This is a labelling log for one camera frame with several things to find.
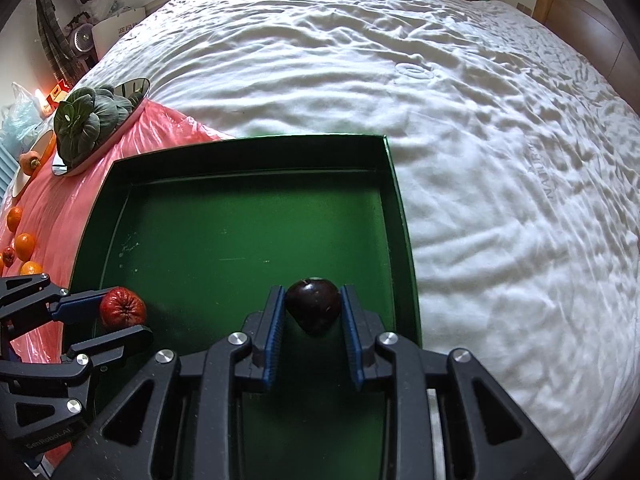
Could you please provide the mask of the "carrot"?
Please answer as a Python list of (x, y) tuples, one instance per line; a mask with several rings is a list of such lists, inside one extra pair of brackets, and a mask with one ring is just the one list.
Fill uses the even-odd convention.
[(23, 153), (18, 158), (18, 163), (25, 176), (32, 176), (42, 165), (41, 156), (37, 151), (31, 150)]

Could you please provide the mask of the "pink plastic sheet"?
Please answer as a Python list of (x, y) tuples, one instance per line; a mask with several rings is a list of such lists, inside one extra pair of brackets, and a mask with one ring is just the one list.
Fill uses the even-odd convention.
[[(55, 177), (48, 160), (17, 207), (23, 214), (17, 234), (35, 235), (32, 258), (55, 284), (68, 286), (82, 232), (103, 180), (116, 160), (164, 148), (233, 139), (166, 106), (148, 101), (138, 120), (91, 168), (76, 177)], [(26, 362), (60, 360), (62, 324), (49, 322), (12, 341)]]

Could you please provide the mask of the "orange rimmed white plate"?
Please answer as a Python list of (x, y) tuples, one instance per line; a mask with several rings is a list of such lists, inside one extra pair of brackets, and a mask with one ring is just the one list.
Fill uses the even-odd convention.
[(52, 129), (43, 133), (34, 145), (18, 158), (18, 170), (12, 188), (14, 200), (20, 198), (32, 179), (51, 158), (56, 148), (56, 135)]

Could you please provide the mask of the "smooth orange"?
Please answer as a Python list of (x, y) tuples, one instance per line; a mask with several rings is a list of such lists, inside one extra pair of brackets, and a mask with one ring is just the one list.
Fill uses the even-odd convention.
[(34, 234), (23, 232), (14, 237), (14, 250), (17, 258), (26, 262), (32, 258), (37, 246), (37, 237)]

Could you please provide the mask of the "green rectangular tray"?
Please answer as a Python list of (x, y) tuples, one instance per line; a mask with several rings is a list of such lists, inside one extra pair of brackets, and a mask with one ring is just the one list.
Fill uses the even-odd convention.
[[(352, 285), (388, 330), (420, 337), (416, 278), (390, 141), (262, 136), (111, 166), (82, 234), (73, 292), (122, 286), (157, 348), (207, 350), (302, 278)], [(359, 393), (342, 332), (283, 331), (273, 389), (242, 396), (242, 479), (375, 479), (384, 399)]]

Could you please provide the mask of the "lower grey fan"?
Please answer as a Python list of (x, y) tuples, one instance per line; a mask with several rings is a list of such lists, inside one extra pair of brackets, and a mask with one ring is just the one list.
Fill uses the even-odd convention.
[(68, 36), (70, 47), (78, 55), (89, 54), (94, 49), (93, 24), (84, 23), (76, 26)]

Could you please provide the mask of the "black white oval plate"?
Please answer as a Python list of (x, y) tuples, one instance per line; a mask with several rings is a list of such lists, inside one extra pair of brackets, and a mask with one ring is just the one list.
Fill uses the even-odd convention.
[(103, 157), (138, 120), (150, 87), (148, 78), (137, 78), (73, 90), (54, 113), (53, 174), (81, 174)]

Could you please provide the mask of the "light blue suitcase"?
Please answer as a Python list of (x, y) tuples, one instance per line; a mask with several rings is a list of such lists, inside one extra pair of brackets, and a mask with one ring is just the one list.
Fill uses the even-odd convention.
[(14, 200), (16, 178), (20, 165), (16, 158), (3, 146), (0, 145), (0, 181), (1, 195), (8, 196)]

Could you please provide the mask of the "dark purple plum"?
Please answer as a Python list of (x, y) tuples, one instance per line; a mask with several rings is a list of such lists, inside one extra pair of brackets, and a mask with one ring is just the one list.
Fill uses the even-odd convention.
[(312, 338), (326, 336), (342, 313), (340, 291), (325, 278), (303, 278), (294, 283), (286, 291), (283, 305)]

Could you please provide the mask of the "wrinkled red apple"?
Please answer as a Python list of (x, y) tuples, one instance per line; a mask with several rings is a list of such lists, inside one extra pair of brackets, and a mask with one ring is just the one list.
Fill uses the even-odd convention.
[(102, 325), (110, 330), (143, 325), (148, 317), (144, 301), (125, 287), (115, 287), (102, 298), (99, 315)]

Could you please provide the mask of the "dark plaid scarf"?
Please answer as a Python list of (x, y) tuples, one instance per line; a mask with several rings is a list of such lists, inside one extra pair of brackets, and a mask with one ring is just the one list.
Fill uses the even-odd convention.
[(40, 44), (55, 79), (73, 88), (85, 72), (58, 24), (53, 1), (36, 0), (36, 14)]

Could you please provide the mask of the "white cardboard box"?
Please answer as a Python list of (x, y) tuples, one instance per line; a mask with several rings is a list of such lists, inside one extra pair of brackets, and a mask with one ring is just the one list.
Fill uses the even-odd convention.
[(120, 12), (100, 21), (91, 29), (94, 50), (100, 60), (127, 32), (146, 18), (145, 7)]

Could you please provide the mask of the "bumpy mandarin orange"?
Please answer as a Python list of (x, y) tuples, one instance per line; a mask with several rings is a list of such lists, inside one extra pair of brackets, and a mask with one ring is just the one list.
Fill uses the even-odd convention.
[(20, 267), (21, 275), (43, 274), (42, 266), (35, 261), (29, 260), (22, 263)]

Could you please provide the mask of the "red yellow snack bag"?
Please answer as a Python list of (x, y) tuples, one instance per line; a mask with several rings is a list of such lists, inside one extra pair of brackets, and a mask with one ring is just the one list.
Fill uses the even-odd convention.
[(47, 94), (46, 100), (50, 107), (57, 108), (58, 103), (65, 101), (69, 93), (70, 86), (64, 80), (59, 80)]

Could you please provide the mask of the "small red apple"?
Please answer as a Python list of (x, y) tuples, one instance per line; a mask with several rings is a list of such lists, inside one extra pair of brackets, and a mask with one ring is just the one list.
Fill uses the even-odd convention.
[(2, 250), (1, 254), (2, 263), (6, 268), (10, 268), (13, 266), (13, 263), (16, 259), (15, 249), (11, 246), (8, 246)]

